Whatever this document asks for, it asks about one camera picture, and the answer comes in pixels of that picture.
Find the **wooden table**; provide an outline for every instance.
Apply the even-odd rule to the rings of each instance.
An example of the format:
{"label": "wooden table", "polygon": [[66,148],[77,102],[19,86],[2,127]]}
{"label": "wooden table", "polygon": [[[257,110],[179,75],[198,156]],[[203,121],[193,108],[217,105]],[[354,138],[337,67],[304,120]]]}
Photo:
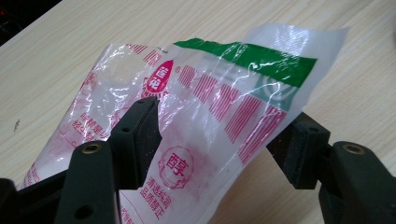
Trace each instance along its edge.
{"label": "wooden table", "polygon": [[[350,27],[304,111],[371,148],[396,174],[396,1],[63,0],[0,48],[0,176],[20,183],[111,42],[167,46],[241,39],[265,22]],[[294,190],[264,152],[236,180],[211,223],[322,223],[317,190]]]}

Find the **green printed band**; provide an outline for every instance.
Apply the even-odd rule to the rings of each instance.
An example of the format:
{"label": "green printed band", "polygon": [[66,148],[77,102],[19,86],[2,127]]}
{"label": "green printed band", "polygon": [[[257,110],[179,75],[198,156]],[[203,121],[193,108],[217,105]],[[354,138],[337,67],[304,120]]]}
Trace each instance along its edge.
{"label": "green printed band", "polygon": [[291,55],[275,49],[234,42],[219,44],[199,38],[178,41],[175,45],[185,49],[198,49],[253,70],[285,84],[301,87],[315,65],[316,59]]}

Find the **crinkled plastic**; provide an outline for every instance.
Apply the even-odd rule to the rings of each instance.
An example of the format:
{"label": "crinkled plastic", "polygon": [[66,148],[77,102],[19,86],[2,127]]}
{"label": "crinkled plastic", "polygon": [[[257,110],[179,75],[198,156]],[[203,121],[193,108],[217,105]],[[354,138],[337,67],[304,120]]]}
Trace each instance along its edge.
{"label": "crinkled plastic", "polygon": [[346,34],[271,23],[231,44],[113,43],[20,188],[67,169],[75,147],[107,140],[135,101],[155,95],[163,140],[144,186],[120,192],[122,220],[205,223],[247,164],[301,113]]}

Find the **white plastic wrapper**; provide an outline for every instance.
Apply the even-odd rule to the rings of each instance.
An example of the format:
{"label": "white plastic wrapper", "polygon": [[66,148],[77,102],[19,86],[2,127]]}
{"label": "white plastic wrapper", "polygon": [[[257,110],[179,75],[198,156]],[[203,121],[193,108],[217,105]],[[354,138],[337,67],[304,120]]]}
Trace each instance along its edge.
{"label": "white plastic wrapper", "polygon": [[301,113],[346,34],[265,24],[225,45],[111,44],[20,188],[67,169],[77,146],[107,140],[135,101],[156,95],[163,140],[144,186],[120,192],[122,221],[205,223],[247,164]]}

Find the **plastic bag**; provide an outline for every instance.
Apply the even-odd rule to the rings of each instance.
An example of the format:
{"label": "plastic bag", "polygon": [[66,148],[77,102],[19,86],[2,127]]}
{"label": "plastic bag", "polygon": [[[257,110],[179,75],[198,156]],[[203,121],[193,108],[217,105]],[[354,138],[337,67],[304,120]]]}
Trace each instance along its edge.
{"label": "plastic bag", "polygon": [[67,169],[75,147],[107,140],[135,101],[156,95],[163,140],[144,186],[120,192],[122,220],[207,222],[244,167],[301,113],[346,34],[265,24],[225,45],[111,44],[20,187]]}

